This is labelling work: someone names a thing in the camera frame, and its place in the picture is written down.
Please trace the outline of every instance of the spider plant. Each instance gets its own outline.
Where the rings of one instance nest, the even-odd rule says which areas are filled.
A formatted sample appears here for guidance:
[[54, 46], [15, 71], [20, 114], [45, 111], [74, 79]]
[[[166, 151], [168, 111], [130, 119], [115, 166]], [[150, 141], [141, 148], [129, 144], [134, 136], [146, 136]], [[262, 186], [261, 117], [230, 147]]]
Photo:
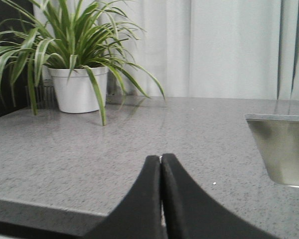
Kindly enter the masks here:
[[92, 1], [82, 9], [83, 0], [75, 4], [74, 12], [68, 8], [67, 0], [28, 0], [45, 15], [47, 22], [41, 23], [33, 14], [23, 9], [12, 0], [1, 0], [16, 9], [22, 17], [5, 21], [19, 21], [21, 31], [0, 32], [0, 85], [4, 70], [9, 70], [10, 86], [18, 80], [21, 72], [27, 70], [27, 84], [31, 109], [37, 114], [35, 87], [42, 78], [42, 68], [85, 69], [89, 75], [100, 106], [102, 124], [106, 124], [104, 103], [97, 79], [91, 68], [106, 66], [116, 77], [123, 91], [126, 92], [123, 76], [128, 79], [144, 96], [136, 79], [126, 70], [126, 66], [144, 71], [157, 84], [161, 94], [163, 89], [158, 80], [142, 66], [136, 64], [126, 50], [123, 42], [137, 40], [134, 31], [142, 30], [131, 22], [125, 12], [110, 3]]

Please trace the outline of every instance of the potted plant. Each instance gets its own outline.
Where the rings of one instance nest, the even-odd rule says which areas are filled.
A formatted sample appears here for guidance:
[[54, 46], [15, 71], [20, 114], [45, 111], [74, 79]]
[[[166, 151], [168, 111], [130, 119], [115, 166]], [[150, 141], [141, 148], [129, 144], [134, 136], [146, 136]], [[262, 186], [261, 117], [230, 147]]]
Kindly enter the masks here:
[[[116, 77], [123, 93], [125, 93], [124, 76], [148, 97], [137, 80], [126, 70], [126, 66], [140, 69], [150, 76], [164, 96], [158, 80], [142, 66], [129, 60], [133, 57], [123, 42], [129, 39], [136, 40], [134, 30], [141, 28], [131, 22], [124, 11], [114, 6], [116, 2], [122, 0], [110, 3], [94, 0], [84, 9], [82, 9], [83, 0], [78, 0], [74, 12], [69, 10], [67, 0], [53, 2], [42, 0], [40, 3], [28, 0], [42, 11], [47, 19], [45, 24], [12, 0], [1, 1], [22, 15], [20, 19], [8, 20], [18, 20], [21, 25], [30, 25], [31, 28], [0, 32], [0, 84], [2, 73], [6, 68], [9, 70], [12, 89], [21, 72], [26, 69], [31, 108], [35, 115], [37, 114], [35, 87], [38, 87], [41, 81], [43, 66], [47, 66], [55, 78], [54, 85], [61, 110], [67, 111], [67, 107], [84, 101], [82, 96], [86, 98], [87, 93], [83, 88], [90, 88], [94, 101], [99, 105], [103, 125], [106, 124], [106, 92], [102, 92], [101, 88], [103, 91], [106, 88], [102, 82], [106, 82], [106, 78], [101, 78], [104, 78], [107, 71]], [[51, 27], [52, 32], [47, 30], [47, 26]], [[82, 74], [81, 80], [73, 78]], [[83, 80], [88, 80], [88, 84], [83, 83]], [[93, 110], [97, 109], [88, 108], [87, 112]]]

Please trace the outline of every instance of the black wall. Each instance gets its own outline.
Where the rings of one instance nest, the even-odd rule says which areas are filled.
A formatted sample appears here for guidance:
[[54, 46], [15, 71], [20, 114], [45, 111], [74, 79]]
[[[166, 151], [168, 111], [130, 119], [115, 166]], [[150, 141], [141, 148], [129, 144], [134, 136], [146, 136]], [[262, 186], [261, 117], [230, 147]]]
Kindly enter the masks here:
[[[27, 9], [29, 12], [33, 13], [32, 4], [27, 0], [14, 0], [15, 3], [19, 4], [23, 8]], [[1, 2], [0, 0], [0, 22], [7, 18], [19, 18], [19, 14], [16, 10], [8, 6], [7, 4]], [[20, 24], [18, 21], [9, 21], [5, 25], [3, 25], [0, 31], [9, 30], [11, 27], [14, 29], [20, 29]], [[18, 79], [15, 85], [15, 100], [16, 107], [13, 106], [12, 98], [11, 98], [11, 90], [9, 86], [9, 78], [8, 75], [5, 74], [2, 79], [1, 86], [1, 94], [4, 102], [0, 97], [0, 116], [6, 115], [18, 109], [24, 108], [26, 103], [26, 74], [23, 74], [20, 79]]]

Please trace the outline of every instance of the granite countertop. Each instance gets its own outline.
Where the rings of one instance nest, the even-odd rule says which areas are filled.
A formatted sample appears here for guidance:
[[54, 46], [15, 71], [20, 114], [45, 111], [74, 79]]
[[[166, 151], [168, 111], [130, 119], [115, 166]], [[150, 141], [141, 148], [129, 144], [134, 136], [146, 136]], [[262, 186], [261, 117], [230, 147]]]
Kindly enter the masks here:
[[0, 118], [0, 220], [82, 235], [120, 202], [147, 155], [174, 153], [215, 200], [299, 239], [299, 188], [271, 181], [244, 114], [299, 115], [299, 101], [111, 98], [99, 114], [29, 109]]

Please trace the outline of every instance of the green leaf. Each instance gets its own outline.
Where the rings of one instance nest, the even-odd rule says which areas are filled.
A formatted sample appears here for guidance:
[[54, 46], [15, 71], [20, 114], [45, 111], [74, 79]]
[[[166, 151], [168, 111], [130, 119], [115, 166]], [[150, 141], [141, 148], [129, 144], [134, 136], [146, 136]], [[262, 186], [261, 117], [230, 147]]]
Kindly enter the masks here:
[[0, 88], [1, 88], [2, 75], [3, 75], [5, 65], [6, 65], [7, 61], [9, 60], [9, 58], [15, 53], [17, 53], [17, 50], [11, 50], [11, 51], [4, 53], [0, 57]]
[[38, 108], [36, 104], [35, 98], [35, 88], [34, 88], [34, 79], [33, 79], [33, 64], [28, 64], [28, 71], [27, 71], [27, 82], [28, 82], [28, 92], [30, 98], [30, 104], [33, 114], [36, 116], [38, 113]]
[[44, 62], [44, 56], [46, 54], [46, 49], [51, 41], [54, 41], [54, 39], [43, 39], [38, 44], [35, 56], [34, 56], [34, 85], [37, 87], [40, 82], [41, 74], [42, 74], [42, 68]]
[[86, 72], [88, 73], [89, 78], [91, 80], [91, 83], [92, 83], [92, 86], [93, 86], [93, 89], [94, 89], [94, 92], [96, 95], [96, 99], [97, 99], [97, 101], [99, 103], [99, 107], [100, 107], [102, 125], [105, 126], [106, 125], [106, 113], [105, 113], [105, 107], [104, 107], [102, 93], [101, 93], [99, 84], [98, 84], [97, 80], [95, 79], [91, 68], [89, 66], [83, 66], [83, 68], [86, 69]]

